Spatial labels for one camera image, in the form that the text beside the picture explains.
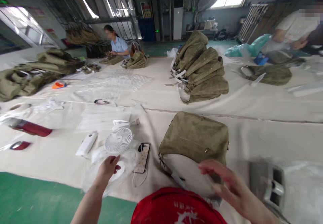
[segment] phone case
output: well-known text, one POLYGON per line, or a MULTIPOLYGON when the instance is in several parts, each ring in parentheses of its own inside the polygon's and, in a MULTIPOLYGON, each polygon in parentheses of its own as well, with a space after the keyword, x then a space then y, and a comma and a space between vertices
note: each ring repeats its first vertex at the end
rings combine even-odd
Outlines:
POLYGON ((149 149, 150 149, 150 144, 149 143, 142 143, 143 149, 139 146, 138 151, 141 150, 140 152, 140 158, 137 164, 137 167, 135 168, 134 172, 143 174, 145 172, 145 168, 147 165, 147 160, 148 160, 148 154, 149 154, 149 149))

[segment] white t-shirt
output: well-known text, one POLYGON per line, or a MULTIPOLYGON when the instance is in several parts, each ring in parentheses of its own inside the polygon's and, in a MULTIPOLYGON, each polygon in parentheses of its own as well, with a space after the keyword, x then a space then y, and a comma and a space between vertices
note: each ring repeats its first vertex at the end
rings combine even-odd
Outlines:
POLYGON ((286 31, 285 40, 281 43, 270 39, 261 49, 263 53, 290 49, 292 42, 298 41, 307 33, 314 31, 320 23, 320 15, 306 16, 303 10, 298 10, 286 16, 276 27, 276 30, 286 31))

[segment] red water bottle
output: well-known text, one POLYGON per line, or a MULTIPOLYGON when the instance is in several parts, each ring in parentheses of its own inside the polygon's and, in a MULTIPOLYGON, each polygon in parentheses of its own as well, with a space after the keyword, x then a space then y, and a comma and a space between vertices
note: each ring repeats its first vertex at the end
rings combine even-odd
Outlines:
POLYGON ((46 137, 53 131, 52 129, 48 129, 29 121, 17 119, 14 117, 6 118, 1 123, 14 130, 19 130, 30 135, 37 135, 41 137, 46 137))

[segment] light blue plastic bag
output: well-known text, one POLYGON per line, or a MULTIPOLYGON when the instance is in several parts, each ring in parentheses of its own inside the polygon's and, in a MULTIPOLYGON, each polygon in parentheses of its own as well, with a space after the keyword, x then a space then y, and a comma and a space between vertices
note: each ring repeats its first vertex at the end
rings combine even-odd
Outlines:
POLYGON ((251 45, 245 43, 229 48, 224 55, 227 57, 256 57, 270 37, 270 34, 264 34, 254 40, 251 45))

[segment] blue shirt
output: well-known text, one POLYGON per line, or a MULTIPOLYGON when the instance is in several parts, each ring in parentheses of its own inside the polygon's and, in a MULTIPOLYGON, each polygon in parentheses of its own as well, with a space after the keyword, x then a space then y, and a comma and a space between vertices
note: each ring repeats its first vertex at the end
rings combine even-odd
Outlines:
POLYGON ((112 47, 112 51, 115 51, 115 52, 124 52, 128 49, 128 45, 120 37, 116 37, 115 42, 111 40, 111 47, 112 47))

